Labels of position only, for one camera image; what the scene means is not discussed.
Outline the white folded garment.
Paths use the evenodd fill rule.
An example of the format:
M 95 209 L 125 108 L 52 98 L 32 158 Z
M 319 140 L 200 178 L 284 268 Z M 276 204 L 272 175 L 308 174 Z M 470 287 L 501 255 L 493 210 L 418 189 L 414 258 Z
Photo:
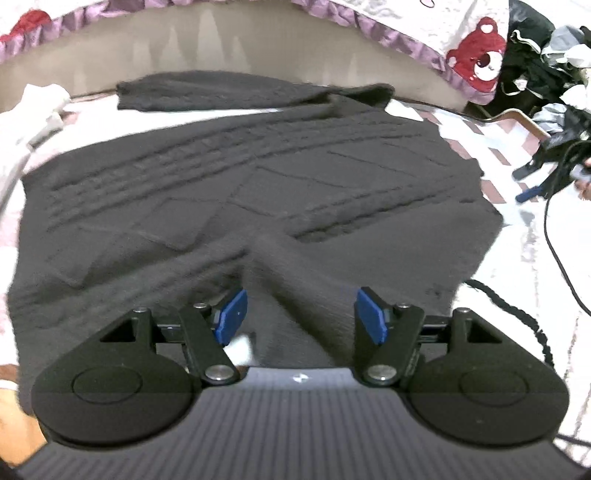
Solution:
M 69 93 L 57 84 L 27 84 L 19 103 L 1 114 L 1 214 L 32 153 L 64 127 Z

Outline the pile of dark clothes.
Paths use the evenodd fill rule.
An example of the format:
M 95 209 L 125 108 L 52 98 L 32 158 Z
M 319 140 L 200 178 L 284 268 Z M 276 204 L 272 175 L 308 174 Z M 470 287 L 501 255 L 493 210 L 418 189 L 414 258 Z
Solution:
M 469 110 L 485 119 L 518 110 L 550 136 L 513 178 L 523 180 L 550 163 L 556 168 L 517 202 L 549 199 L 572 181 L 590 181 L 590 109 L 567 102 L 578 87 L 588 92 L 590 82 L 582 72 L 589 63 L 587 27 L 556 27 L 527 3 L 509 3 L 507 47 L 494 98 Z

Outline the beige bed frame side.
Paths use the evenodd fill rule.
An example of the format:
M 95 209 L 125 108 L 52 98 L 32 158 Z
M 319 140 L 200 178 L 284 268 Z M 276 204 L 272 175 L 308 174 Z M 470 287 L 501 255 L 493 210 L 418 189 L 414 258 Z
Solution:
M 467 103 L 427 66 L 289 1 L 5 1 L 2 30 L 33 10 L 48 22 L 1 45 L 3 110 L 29 84 L 84 95 L 185 70 L 323 85 L 388 83 L 402 99 L 456 111 Z

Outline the quilted bear print bedspread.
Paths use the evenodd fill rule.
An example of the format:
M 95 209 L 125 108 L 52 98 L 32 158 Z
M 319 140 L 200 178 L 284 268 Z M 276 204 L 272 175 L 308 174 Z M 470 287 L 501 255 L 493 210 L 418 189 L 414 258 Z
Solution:
M 506 1 L 294 1 L 312 17 L 353 28 L 440 75 L 475 103 L 495 93 L 509 30 Z M 1 37 L 7 62 L 101 20 L 190 1 L 39 1 Z

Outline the checkered floor rug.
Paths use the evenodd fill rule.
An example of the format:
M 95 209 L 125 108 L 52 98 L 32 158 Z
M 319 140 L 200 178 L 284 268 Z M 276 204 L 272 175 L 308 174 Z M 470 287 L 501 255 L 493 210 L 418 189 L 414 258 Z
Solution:
M 223 116 L 252 114 L 254 110 L 190 111 L 185 113 L 139 113 L 118 111 L 114 95 L 102 99 L 71 103 L 73 114 L 61 133 L 32 153 L 24 173 L 34 170 L 58 153 L 111 140 L 123 133 L 140 133 L 156 128 L 183 125 L 191 121 Z M 485 172 L 485 197 L 504 216 L 504 227 L 486 255 L 476 278 L 498 291 L 538 319 L 550 340 L 558 372 L 571 390 L 571 406 L 561 433 L 575 440 L 590 442 L 590 317 L 572 298 L 549 247 L 543 238 L 542 201 L 518 206 L 510 197 L 517 183 L 510 179 L 510 166 L 525 161 L 539 140 L 526 135 L 521 120 L 500 120 L 477 124 L 443 109 L 406 104 L 392 100 L 387 112 L 408 119 L 434 123 L 450 146 L 464 158 L 474 157 Z M 590 266 L 578 264 L 581 252 L 590 253 L 590 202 L 579 200 L 574 187 L 555 197 L 550 206 L 548 232 L 567 273 L 583 302 L 590 308 Z M 18 257 L 19 223 L 25 204 L 22 182 L 18 181 L 1 216 L 1 458 L 19 465 L 45 444 L 32 417 L 21 411 L 17 399 L 17 347 L 6 306 L 6 293 L 13 279 Z M 529 351 L 538 353 L 525 326 L 518 326 L 484 294 L 462 287 L 454 306 L 478 307 L 480 313 L 498 312 L 493 318 L 512 338 Z

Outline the dark grey knit sweater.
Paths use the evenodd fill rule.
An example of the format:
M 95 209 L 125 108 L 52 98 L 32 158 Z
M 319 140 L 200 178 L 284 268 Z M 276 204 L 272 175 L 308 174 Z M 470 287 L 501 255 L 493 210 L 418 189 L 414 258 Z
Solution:
M 117 88 L 123 110 L 222 117 L 120 136 L 26 175 L 8 310 L 19 400 L 128 310 L 245 287 L 242 330 L 266 367 L 345 367 L 363 286 L 436 313 L 503 223 L 481 170 L 438 129 L 390 115 L 393 88 L 229 72 Z

